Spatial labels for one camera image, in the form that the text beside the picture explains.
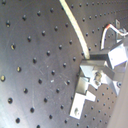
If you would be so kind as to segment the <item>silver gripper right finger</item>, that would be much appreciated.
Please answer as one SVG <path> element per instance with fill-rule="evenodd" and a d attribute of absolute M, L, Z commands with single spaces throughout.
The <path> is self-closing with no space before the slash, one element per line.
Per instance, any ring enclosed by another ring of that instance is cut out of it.
<path fill-rule="evenodd" d="M 111 67 L 116 67 L 128 61 L 128 38 L 116 43 L 108 52 Z"/>

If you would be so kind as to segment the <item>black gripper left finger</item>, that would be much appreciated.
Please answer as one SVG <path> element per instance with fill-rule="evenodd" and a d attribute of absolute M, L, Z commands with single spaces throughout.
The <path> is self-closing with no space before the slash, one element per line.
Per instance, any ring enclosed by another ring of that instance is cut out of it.
<path fill-rule="evenodd" d="M 111 61 L 110 61 L 110 58 L 109 58 L 109 52 L 110 52 L 109 49 L 100 50 L 100 51 L 97 51 L 97 52 L 91 52 L 90 53 L 90 59 L 91 60 L 104 60 L 104 61 L 107 62 L 107 65 L 109 67 L 112 67 Z"/>

